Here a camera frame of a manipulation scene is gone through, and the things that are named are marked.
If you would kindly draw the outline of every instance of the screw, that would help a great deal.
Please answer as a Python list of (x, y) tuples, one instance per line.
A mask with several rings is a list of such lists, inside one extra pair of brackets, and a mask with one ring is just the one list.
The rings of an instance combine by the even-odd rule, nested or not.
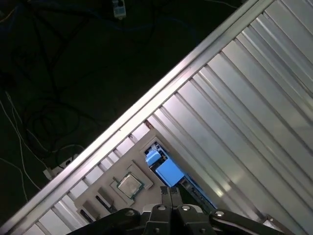
[(133, 216), (134, 214), (135, 214), (134, 211), (127, 211), (127, 212), (125, 213), (126, 216)]
[(182, 206), (181, 208), (182, 208), (184, 211), (190, 210), (190, 207), (189, 207), (189, 206)]
[(160, 211), (163, 211), (163, 210), (165, 210), (166, 209), (166, 207), (165, 206), (158, 206), (157, 207)]
[(217, 211), (215, 214), (219, 217), (222, 217), (225, 213), (223, 211)]

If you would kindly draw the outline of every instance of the white cable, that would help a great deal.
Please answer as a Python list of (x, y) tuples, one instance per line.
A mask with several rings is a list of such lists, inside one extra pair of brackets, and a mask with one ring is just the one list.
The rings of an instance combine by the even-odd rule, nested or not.
[(12, 167), (16, 168), (17, 170), (19, 170), (21, 177), (22, 177), (22, 188), (23, 188), (24, 196), (25, 196), (26, 202), (28, 202), (28, 198), (27, 198), (27, 194), (26, 194), (25, 186), (24, 186), (24, 176), (23, 176), (22, 170), (19, 167), (17, 167), (16, 165), (14, 165), (13, 163), (10, 163), (9, 161), (7, 161), (3, 158), (0, 158), (0, 160), (4, 161), (5, 163), (7, 163), (7, 164), (11, 165)]
[[(9, 94), (8, 92), (5, 92), (5, 93), (6, 93), (6, 96), (8, 97), (8, 100), (9, 100), (10, 103), (11, 103), (12, 108), (14, 109), (16, 115), (18, 116), (20, 122), (22, 123), (22, 119), (21, 119), (21, 117), (20, 117), (18, 111), (17, 111), (16, 108), (15, 108), (15, 105), (14, 105), (12, 99), (11, 99), (10, 94)], [(36, 136), (35, 136), (30, 130), (27, 129), (27, 131), (28, 131), (29, 134), (32, 135), (32, 137), (37, 141), (37, 143), (40, 145), (40, 147), (41, 147), (44, 151), (50, 152), (49, 150), (47, 150), (47, 149), (40, 143), (40, 141), (36, 138)], [(66, 149), (66, 148), (68, 148), (68, 147), (73, 147), (73, 146), (77, 146), (77, 147), (82, 148), (82, 150), (85, 150), (85, 148), (84, 148), (83, 146), (79, 145), (79, 144), (69, 144), (69, 145), (67, 145), (67, 146), (65, 146), (65, 147), (63, 147), (63, 148), (61, 148), (60, 150)], [(52, 150), (51, 152), (52, 152), (52, 153), (56, 153), (57, 151), (59, 151), (59, 150), (56, 149), (56, 150)]]
[(4, 106), (3, 106), (2, 102), (1, 102), (1, 100), (0, 100), (0, 105), (1, 105), (1, 107), (2, 107), (2, 109), (3, 109), (3, 111), (4, 111), (4, 114), (6, 115), (6, 117), (7, 117), (8, 120), (10, 121), (10, 123), (12, 124), (12, 126), (13, 126), (15, 132), (18, 134), (18, 137), (19, 137), (19, 140), (20, 140), (20, 150), (21, 150), (21, 158), (22, 158), (23, 171), (24, 171), (25, 175), (29, 178), (29, 180), (33, 183), (33, 185), (34, 185), (36, 188), (40, 189), (40, 188), (32, 181), (32, 179), (29, 177), (29, 175), (28, 175), (27, 172), (26, 172), (25, 165), (24, 165), (23, 151), (22, 151), (22, 139), (21, 139), (21, 137), (20, 137), (20, 133), (19, 133), (18, 130), (15, 128), (15, 126), (14, 126), (12, 120), (10, 119), (9, 115), (7, 114), (7, 112), (6, 112), (5, 108), (4, 108)]
[(224, 2), (224, 1), (219, 1), (219, 0), (205, 0), (205, 1), (211, 1), (211, 2), (216, 2), (216, 3), (225, 4), (225, 5), (229, 6), (229, 7), (235, 8), (235, 9), (237, 9), (237, 8), (238, 8), (238, 7), (233, 6), (233, 5), (230, 5), (229, 3)]
[(5, 114), (6, 117), (9, 119), (10, 123), (12, 124), (12, 126), (13, 126), (13, 128), (14, 128), (14, 130), (15, 130), (15, 132), (16, 132), (16, 134), (18, 134), (19, 138), (22, 139), (22, 141), (23, 141), (24, 145), (26, 146), (26, 148), (27, 148), (27, 149), (35, 156), (35, 158), (37, 158), (37, 160), (38, 160), (39, 162), (41, 162), (41, 163), (45, 166), (45, 168), (47, 169), (48, 167), (46, 166), (46, 164), (45, 164), (40, 158), (38, 158), (37, 155), (28, 147), (28, 145), (27, 145), (26, 142), (24, 141), (22, 135), (20, 134), (20, 132), (19, 132), (19, 130), (18, 130), (18, 125), (17, 125), (16, 119), (15, 119), (15, 115), (14, 115), (14, 112), (13, 112), (13, 110), (16, 110), (15, 107), (14, 107), (14, 105), (12, 105), (12, 103), (11, 103), (11, 106), (12, 106), (12, 114), (13, 114), (14, 121), (15, 121), (15, 123), (16, 123), (16, 127), (14, 126), (14, 124), (13, 124), (12, 120), (10, 119), (9, 115), (6, 113), (2, 102), (1, 102), (0, 104), (1, 104), (1, 107), (2, 107), (2, 109), (3, 109), (3, 111), (4, 111), (4, 114)]
[(21, 151), (22, 166), (23, 166), (24, 173), (25, 173), (25, 175), (28, 177), (28, 179), (31, 181), (31, 183), (32, 183), (36, 188), (38, 188), (39, 190), (41, 190), (41, 188), (39, 188), (39, 187), (34, 183), (34, 181), (30, 178), (30, 176), (29, 176), (29, 175), (27, 174), (27, 172), (26, 172), (25, 165), (24, 165), (24, 156), (23, 156), (22, 140), (21, 140), (20, 136), (19, 136), (19, 139), (20, 139), (20, 151)]

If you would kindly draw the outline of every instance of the aluminum rail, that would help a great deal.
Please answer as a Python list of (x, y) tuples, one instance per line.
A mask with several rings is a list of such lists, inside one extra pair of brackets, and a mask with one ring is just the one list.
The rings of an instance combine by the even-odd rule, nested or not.
[(274, 0), (247, 1), (8, 220), (0, 228), (0, 234), (17, 235), (27, 231), (135, 128), (273, 2)]

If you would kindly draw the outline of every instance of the corrugated metal surface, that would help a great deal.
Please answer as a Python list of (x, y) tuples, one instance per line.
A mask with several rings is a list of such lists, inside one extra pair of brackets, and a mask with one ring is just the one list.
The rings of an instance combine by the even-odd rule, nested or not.
[(30, 235), (66, 235), (85, 225), (86, 221), (77, 213), (74, 200), (93, 184), (106, 170), (123, 156), (135, 142), (140, 140), (149, 128), (143, 123), (101, 163), (85, 176), (64, 198), (51, 208), (26, 234)]
[(313, 234), (313, 3), (272, 2), (247, 1), (1, 231), (84, 226), (73, 200), (148, 131), (148, 117), (217, 206)]
[(312, 46), (312, 5), (278, 0), (148, 119), (232, 210), (297, 235), (313, 234)]

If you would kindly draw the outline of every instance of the dark floor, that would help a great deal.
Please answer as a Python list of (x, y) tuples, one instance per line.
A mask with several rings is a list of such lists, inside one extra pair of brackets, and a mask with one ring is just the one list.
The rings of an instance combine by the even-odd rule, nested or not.
[[(224, 1), (240, 6), (240, 0)], [(39, 151), (34, 139), (29, 135), (27, 139), (26, 128), (33, 130), (50, 149), (70, 143), (88, 146), (235, 10), (205, 0), (155, 0), (155, 7), (151, 7), (151, 2), (125, 0), (127, 18), (123, 23), (98, 18), (82, 21), (84, 17), (41, 13), (63, 35), (69, 35), (80, 22), (86, 23), (53, 68), (57, 95), (53, 93), (40, 53), (32, 14), (19, 7), (17, 14), (11, 16), (14, 23), (11, 24), (10, 18), (0, 23), (0, 70), (13, 76), (10, 81), (14, 82), (6, 82), (5, 87), (23, 120), (23, 125), (18, 120), (18, 128), (30, 148), (40, 158), (47, 158), (43, 160), (47, 166), (56, 166), (55, 154)], [(10, 1), (10, 8), (16, 4)], [(33, 0), (33, 5), (60, 7), (47, 0)], [(61, 4), (63, 9), (77, 10), (99, 6), (97, 0), (66, 0)], [(104, 9), (102, 18), (107, 17), (106, 6)], [(37, 25), (47, 55), (52, 58), (60, 41), (42, 23)], [(51, 101), (56, 96), (59, 97), (58, 103)], [(3, 89), (0, 99), (12, 118), (11, 106)], [(0, 118), (0, 157), (22, 169), (18, 136), (3, 111)], [(64, 150), (60, 161), (67, 159), (73, 151), (78, 150)], [(42, 188), (48, 183), (42, 173), (45, 167), (24, 145), (23, 158), (28, 175)], [(0, 176), (2, 224), (26, 201), (21, 174), (16, 168), (0, 161)], [(25, 175), (24, 184), (30, 199), (38, 189)]]

